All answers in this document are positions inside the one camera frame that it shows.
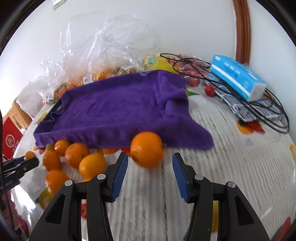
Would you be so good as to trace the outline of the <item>small orange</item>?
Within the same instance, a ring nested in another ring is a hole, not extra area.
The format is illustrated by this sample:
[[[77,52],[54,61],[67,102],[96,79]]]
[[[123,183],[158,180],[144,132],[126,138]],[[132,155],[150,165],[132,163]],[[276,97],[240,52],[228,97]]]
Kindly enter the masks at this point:
[[[32,158],[35,158],[35,157],[36,157],[36,155],[35,155],[35,153],[32,152],[32,151],[27,151],[27,152],[25,153],[25,155],[24,155],[24,159],[25,159],[25,160],[29,160],[29,159],[32,159]]]

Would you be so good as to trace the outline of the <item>large orange mandarin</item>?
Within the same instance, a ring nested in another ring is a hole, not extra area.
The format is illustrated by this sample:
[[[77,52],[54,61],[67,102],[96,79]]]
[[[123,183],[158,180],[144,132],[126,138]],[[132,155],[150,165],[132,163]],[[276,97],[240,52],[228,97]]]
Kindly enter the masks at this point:
[[[165,147],[156,133],[142,132],[132,139],[130,155],[138,166],[151,169],[163,161]]]

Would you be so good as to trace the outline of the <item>bag of red fruits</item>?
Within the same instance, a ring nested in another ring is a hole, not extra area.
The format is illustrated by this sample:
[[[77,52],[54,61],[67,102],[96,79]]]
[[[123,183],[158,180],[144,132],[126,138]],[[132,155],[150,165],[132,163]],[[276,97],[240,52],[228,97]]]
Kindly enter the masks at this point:
[[[203,82],[210,70],[211,64],[196,56],[184,54],[163,54],[173,69],[187,80],[187,84],[197,87]]]

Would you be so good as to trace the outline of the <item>wooden chair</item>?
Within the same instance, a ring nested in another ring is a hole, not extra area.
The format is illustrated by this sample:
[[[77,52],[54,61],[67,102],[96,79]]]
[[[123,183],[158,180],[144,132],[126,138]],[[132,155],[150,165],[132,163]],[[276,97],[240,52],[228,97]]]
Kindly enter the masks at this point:
[[[7,118],[9,118],[19,130],[26,130],[32,122],[31,117],[21,109],[16,100],[13,101],[11,109],[3,117],[3,121],[6,121]]]

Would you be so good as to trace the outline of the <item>small orange mandarin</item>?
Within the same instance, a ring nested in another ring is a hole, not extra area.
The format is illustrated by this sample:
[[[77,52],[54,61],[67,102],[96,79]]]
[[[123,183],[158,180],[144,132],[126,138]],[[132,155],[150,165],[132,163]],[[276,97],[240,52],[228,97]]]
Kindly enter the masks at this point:
[[[54,150],[58,153],[59,156],[64,157],[67,148],[71,145],[68,140],[59,140],[54,144]]]

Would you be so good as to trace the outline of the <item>yellow-orange citrus on table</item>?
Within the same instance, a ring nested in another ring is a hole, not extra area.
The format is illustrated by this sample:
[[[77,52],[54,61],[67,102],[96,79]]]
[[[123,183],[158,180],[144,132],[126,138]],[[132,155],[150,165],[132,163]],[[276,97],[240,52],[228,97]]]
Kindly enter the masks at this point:
[[[106,161],[102,153],[92,153],[82,159],[79,164],[79,173],[85,180],[104,172]]]

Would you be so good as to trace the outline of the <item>orange mandarin on table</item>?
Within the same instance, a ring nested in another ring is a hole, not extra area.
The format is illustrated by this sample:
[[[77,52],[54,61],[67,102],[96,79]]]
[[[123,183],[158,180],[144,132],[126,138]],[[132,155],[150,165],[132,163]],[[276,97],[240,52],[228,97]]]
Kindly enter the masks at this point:
[[[65,151],[65,159],[68,165],[78,169],[80,162],[90,154],[89,148],[83,143],[71,144]]]

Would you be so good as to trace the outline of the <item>white plastic bag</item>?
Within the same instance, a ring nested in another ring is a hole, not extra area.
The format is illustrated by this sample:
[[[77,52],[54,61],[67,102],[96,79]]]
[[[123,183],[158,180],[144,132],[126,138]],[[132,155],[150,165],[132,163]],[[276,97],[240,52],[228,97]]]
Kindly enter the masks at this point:
[[[20,108],[28,115],[36,117],[45,105],[42,93],[46,90],[46,83],[43,80],[29,82],[16,98]]]

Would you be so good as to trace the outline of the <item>grey checked cloth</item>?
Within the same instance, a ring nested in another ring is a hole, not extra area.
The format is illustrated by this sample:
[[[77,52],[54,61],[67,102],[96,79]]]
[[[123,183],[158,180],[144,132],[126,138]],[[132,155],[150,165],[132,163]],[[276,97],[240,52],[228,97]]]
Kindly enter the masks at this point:
[[[229,106],[232,112],[244,122],[259,120],[277,121],[285,117],[280,105],[270,98],[249,103],[240,99],[238,94],[231,94],[223,85],[218,85],[214,89],[216,94]]]

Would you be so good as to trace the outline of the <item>purple towel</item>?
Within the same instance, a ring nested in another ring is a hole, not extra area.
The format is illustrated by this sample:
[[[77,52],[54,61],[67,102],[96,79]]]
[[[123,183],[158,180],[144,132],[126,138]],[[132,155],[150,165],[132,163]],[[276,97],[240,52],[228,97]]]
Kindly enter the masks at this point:
[[[207,150],[211,134],[189,113],[186,80],[155,70],[107,78],[67,90],[60,109],[50,112],[35,132],[40,148],[58,140],[91,148],[121,149],[142,132],[156,133],[173,148]]]

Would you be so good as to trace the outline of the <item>small red fruit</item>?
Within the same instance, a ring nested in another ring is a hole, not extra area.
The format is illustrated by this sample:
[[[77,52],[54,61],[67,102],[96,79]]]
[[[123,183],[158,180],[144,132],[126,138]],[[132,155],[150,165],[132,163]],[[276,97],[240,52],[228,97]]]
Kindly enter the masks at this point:
[[[215,89],[212,85],[206,85],[204,91],[209,97],[214,97],[216,95]]]

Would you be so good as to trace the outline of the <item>blue tissue pack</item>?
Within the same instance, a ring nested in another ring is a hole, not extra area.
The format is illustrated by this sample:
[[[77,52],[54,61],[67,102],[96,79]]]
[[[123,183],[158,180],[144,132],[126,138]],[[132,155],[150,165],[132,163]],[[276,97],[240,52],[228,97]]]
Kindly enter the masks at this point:
[[[246,101],[257,101],[263,96],[266,83],[238,61],[223,55],[213,55],[210,69]]]

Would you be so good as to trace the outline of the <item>clear plastic bag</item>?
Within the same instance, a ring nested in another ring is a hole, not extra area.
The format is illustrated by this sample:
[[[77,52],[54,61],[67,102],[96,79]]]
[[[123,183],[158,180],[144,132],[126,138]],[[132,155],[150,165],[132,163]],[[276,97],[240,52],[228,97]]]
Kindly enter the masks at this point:
[[[65,81],[76,87],[113,75],[122,66],[136,71],[143,59],[159,51],[161,38],[155,28],[134,16],[108,18],[104,13],[74,16],[60,32],[62,62],[44,61],[38,80],[47,87]]]

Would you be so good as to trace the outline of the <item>yellow snack bag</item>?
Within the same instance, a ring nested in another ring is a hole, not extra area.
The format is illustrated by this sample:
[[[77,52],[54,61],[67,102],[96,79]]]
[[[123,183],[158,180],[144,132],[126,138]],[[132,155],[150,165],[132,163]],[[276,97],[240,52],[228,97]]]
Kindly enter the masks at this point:
[[[167,59],[161,56],[146,56],[143,61],[145,70],[165,70],[177,74]]]

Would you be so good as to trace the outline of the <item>brown wooden door frame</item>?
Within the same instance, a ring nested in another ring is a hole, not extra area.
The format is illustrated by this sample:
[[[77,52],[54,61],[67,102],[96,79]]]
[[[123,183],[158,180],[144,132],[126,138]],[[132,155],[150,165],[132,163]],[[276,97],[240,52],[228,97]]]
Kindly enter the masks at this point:
[[[251,23],[246,0],[233,0],[236,17],[235,60],[248,66],[251,52]]]

